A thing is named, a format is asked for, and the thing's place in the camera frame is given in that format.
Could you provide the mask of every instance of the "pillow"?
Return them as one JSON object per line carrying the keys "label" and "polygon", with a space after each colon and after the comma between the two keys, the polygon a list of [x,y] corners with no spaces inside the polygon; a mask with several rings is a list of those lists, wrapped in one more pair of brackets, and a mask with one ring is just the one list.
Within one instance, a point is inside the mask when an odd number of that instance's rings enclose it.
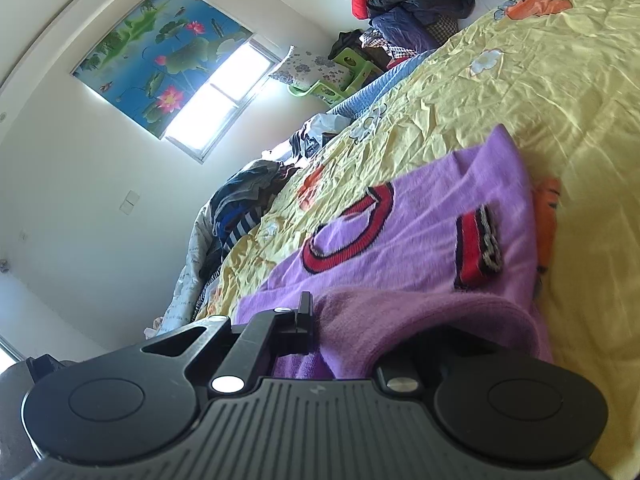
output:
{"label": "pillow", "polygon": [[353,72],[335,61],[313,54],[304,48],[292,46],[287,57],[270,74],[270,77],[295,86],[303,92],[309,90],[321,79],[342,91],[353,80]]}

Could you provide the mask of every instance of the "purple sweater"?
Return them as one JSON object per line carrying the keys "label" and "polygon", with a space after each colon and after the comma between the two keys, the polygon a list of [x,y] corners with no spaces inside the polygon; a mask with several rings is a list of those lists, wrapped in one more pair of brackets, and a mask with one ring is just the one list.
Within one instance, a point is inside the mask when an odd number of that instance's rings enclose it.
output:
{"label": "purple sweater", "polygon": [[[503,270],[479,292],[454,292],[456,218],[488,204]],[[319,350],[278,360],[274,374],[359,378],[380,355],[450,324],[550,360],[532,304],[536,231],[529,177],[501,124],[487,141],[374,188],[286,258],[238,305],[238,322],[314,296]]]}

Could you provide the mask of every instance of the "green plastic chair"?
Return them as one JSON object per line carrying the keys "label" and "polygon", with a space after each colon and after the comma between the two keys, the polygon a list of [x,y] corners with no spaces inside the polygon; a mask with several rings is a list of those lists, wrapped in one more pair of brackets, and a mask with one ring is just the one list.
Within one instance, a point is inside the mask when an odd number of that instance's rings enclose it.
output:
{"label": "green plastic chair", "polygon": [[347,88],[340,90],[332,83],[321,79],[306,91],[299,90],[295,86],[289,85],[289,93],[295,97],[313,95],[321,98],[329,106],[335,106],[360,90],[364,85],[364,82],[372,74],[376,77],[382,75],[382,70],[350,48],[345,48],[341,51],[341,53],[334,58],[334,61],[347,67],[354,74],[354,78]]}

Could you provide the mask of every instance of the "yellow bedsheet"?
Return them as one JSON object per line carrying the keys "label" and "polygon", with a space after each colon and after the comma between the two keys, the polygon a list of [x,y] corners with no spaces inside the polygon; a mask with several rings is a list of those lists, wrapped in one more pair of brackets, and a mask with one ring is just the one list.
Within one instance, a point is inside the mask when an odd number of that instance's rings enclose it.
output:
{"label": "yellow bedsheet", "polygon": [[[375,135],[355,144],[356,121],[289,182],[226,259],[207,313],[231,313],[366,186],[477,144],[504,123],[532,180],[562,181],[540,309],[556,362],[607,398],[595,463],[630,480],[640,471],[640,0],[511,3],[389,92]],[[298,190],[319,164],[305,212]]]}

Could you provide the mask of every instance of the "red and black appliqué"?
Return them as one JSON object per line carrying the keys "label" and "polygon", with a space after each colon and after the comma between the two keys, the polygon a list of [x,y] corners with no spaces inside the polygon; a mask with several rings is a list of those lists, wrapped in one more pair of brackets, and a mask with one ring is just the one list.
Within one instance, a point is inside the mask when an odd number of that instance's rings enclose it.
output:
{"label": "red and black appliqu\u00e9", "polygon": [[346,262],[364,252],[378,238],[380,231],[384,227],[394,205],[394,188],[391,183],[381,184],[376,187],[369,187],[367,194],[355,204],[345,209],[340,216],[347,216],[354,213],[362,213],[369,207],[374,206],[369,215],[369,222],[364,231],[353,241],[329,254],[322,254],[314,245],[315,234],[308,238],[302,247],[302,264],[311,274],[318,274],[325,270],[333,269],[335,266]]}
{"label": "red and black appliqu\u00e9", "polygon": [[468,290],[484,284],[502,270],[502,253],[495,237],[491,211],[483,205],[456,219],[455,288]]}

